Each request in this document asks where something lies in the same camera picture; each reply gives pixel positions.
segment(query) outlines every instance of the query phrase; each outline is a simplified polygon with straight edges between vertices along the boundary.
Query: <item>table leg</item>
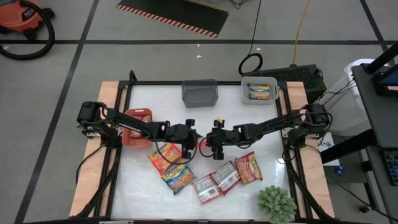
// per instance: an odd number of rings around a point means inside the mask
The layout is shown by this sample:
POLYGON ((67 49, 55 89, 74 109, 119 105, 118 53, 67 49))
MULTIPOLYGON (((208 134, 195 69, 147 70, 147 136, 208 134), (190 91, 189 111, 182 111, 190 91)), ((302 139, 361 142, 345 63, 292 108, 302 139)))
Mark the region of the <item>table leg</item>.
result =
POLYGON ((372 129, 362 132, 348 140, 343 141, 323 152, 321 152, 322 164, 341 158, 353 152, 358 152, 366 146, 375 146, 377 139, 372 129))

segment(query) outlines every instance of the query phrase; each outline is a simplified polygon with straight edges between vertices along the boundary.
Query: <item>gray plastic container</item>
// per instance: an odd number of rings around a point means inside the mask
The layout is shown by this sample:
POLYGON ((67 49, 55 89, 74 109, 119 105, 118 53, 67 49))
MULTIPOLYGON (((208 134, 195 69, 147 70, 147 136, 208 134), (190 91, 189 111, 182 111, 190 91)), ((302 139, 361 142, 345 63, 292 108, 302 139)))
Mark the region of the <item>gray plastic container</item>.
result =
POLYGON ((217 81, 214 79, 182 82, 182 101, 187 108, 214 106, 217 99, 217 81))
POLYGON ((241 102, 252 105, 269 105, 275 102, 279 97, 279 87, 275 78, 272 77, 242 77, 241 80, 241 102), (250 100, 248 83, 269 85, 270 99, 269 100, 250 100))

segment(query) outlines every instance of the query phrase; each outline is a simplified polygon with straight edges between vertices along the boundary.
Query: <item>food package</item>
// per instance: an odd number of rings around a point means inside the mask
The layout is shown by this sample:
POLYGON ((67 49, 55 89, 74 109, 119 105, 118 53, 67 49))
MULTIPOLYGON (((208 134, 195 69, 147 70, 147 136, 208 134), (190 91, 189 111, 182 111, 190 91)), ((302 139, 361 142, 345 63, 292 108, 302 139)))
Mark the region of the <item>food package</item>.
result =
POLYGON ((270 86, 248 83, 250 100, 269 100, 270 86))
MULTIPOLYGON (((160 152, 170 162, 177 162, 181 159, 181 150, 175 144, 164 144, 160 148, 160 152)), ((158 152, 149 155, 148 158, 153 163, 155 168, 159 171, 160 175, 164 175, 167 169, 172 165, 171 163, 163 159, 163 157, 158 152)))
POLYGON ((240 176, 232 162, 227 162, 218 171, 210 174, 211 178, 218 184, 220 190, 226 195, 240 180, 240 176))
POLYGON ((195 189, 201 204, 207 203, 223 194, 217 187, 217 183, 210 177, 210 174, 195 181, 192 183, 192 186, 195 189))
POLYGON ((164 182, 173 190, 174 195, 178 194, 193 178, 193 172, 185 164, 170 166, 162 176, 164 182))
MULTIPOLYGON (((141 120, 143 122, 149 123, 150 122, 150 115, 145 115, 145 116, 141 116, 141 115, 133 115, 133 118, 136 118, 138 120, 141 120)), ((137 132, 137 131, 133 131, 131 130, 131 134, 130 134, 131 138, 142 138, 142 135, 137 132)))
POLYGON ((254 152, 235 159, 235 163, 244 185, 255 180, 262 180, 261 170, 254 157, 254 152))

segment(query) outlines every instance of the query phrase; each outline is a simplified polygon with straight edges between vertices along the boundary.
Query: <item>red basket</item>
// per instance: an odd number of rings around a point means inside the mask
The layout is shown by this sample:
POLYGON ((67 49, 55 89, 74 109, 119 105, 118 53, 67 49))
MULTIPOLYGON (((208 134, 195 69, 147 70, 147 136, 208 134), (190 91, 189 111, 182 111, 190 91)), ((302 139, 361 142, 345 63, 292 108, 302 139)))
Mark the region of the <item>red basket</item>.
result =
MULTIPOLYGON (((147 108, 129 109, 125 112, 125 114, 133 116, 137 119, 141 119, 144 116, 149 115, 150 121, 152 121, 152 111, 147 108)), ((123 146, 133 147, 133 148, 145 148, 150 146, 150 140, 144 139, 141 135, 139 137, 133 137, 131 136, 132 133, 133 130, 123 128, 123 133, 122 133, 123 146)))

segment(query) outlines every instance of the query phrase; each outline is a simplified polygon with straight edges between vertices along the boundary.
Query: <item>yellow cable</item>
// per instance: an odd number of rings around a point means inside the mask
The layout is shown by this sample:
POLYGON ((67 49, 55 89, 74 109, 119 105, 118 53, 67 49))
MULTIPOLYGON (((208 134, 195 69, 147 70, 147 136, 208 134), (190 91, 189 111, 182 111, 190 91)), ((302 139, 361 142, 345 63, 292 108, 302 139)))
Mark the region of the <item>yellow cable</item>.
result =
POLYGON ((307 4, 305 5, 303 17, 301 18, 301 22, 300 22, 300 25, 299 25, 299 27, 298 27, 298 31, 297 31, 297 35, 296 35, 296 41, 295 41, 295 43, 294 43, 293 64, 294 64, 294 62, 296 61, 297 42, 299 41, 299 35, 300 35, 301 26, 303 25, 303 21, 304 21, 305 15, 307 14, 308 7, 309 7, 309 5, 310 5, 310 2, 311 2, 311 0, 307 0, 307 4))

